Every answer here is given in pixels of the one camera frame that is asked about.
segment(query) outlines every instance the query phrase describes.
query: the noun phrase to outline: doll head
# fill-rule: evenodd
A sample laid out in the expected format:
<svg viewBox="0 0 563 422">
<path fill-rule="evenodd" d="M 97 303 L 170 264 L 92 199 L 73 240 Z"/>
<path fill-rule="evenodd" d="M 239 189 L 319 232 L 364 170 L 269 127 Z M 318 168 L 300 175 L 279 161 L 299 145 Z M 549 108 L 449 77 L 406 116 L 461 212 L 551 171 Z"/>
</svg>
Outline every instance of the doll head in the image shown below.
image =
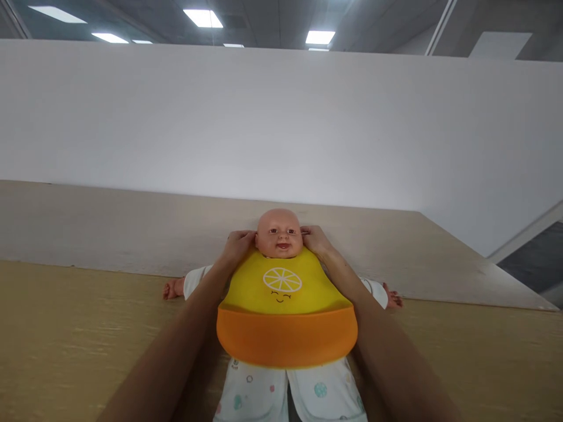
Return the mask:
<svg viewBox="0 0 563 422">
<path fill-rule="evenodd" d="M 268 258 L 293 258 L 303 249 L 299 220 L 294 212 L 274 208 L 258 221 L 256 247 Z"/>
</svg>

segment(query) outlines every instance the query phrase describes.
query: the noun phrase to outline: forearm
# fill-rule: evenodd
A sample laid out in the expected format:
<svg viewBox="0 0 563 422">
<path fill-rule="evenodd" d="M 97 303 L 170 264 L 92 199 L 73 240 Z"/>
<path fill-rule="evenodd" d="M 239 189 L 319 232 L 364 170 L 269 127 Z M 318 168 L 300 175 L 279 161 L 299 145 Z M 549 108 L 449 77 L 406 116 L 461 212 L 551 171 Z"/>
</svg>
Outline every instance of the forearm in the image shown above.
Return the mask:
<svg viewBox="0 0 563 422">
<path fill-rule="evenodd" d="M 344 258 L 334 250 L 320 258 L 335 286 L 354 304 L 359 352 L 396 420 L 460 420 L 456 406 L 428 363 L 398 324 L 367 294 Z"/>
<path fill-rule="evenodd" d="M 109 401 L 100 421 L 169 420 L 235 264 L 221 258 Z"/>
</svg>

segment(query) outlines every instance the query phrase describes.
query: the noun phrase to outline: white backdrop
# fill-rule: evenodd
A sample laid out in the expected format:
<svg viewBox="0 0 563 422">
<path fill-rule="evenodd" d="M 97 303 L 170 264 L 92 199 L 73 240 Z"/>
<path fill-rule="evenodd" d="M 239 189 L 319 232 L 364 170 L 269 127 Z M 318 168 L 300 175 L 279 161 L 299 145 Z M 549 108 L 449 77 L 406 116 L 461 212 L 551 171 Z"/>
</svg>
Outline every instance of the white backdrop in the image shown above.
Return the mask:
<svg viewBox="0 0 563 422">
<path fill-rule="evenodd" d="M 488 256 L 563 198 L 563 64 L 0 40 L 0 179 L 419 210 Z"/>
</svg>

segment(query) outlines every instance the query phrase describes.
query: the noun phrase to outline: lemon slice print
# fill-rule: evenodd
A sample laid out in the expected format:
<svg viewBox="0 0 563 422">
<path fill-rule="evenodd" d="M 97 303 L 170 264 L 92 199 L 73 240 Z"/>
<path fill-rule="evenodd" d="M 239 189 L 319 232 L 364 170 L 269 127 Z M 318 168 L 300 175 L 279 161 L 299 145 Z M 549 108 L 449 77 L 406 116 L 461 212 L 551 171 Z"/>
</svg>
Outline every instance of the lemon slice print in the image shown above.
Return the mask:
<svg viewBox="0 0 563 422">
<path fill-rule="evenodd" d="M 272 290 L 295 292 L 303 286 L 301 278 L 285 268 L 272 268 L 264 274 L 264 283 Z"/>
</svg>

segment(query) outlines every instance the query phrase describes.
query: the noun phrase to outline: wooden board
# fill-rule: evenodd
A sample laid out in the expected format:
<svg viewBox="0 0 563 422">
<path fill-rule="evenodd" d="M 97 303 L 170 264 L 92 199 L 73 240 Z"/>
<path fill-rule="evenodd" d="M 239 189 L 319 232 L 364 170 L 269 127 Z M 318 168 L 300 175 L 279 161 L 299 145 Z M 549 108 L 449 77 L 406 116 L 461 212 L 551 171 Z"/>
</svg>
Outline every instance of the wooden board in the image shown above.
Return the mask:
<svg viewBox="0 0 563 422">
<path fill-rule="evenodd" d="M 0 182 L 0 259 L 180 276 L 273 207 L 318 224 L 359 275 L 409 298 L 556 309 L 418 212 Z"/>
<path fill-rule="evenodd" d="M 0 420 L 94 420 L 182 305 L 161 299 L 165 280 L 0 261 Z M 407 300 L 394 317 L 467 421 L 562 420 L 560 313 Z M 215 411 L 228 357 L 211 339 L 176 420 Z M 370 420 L 388 420 L 354 372 Z"/>
</svg>

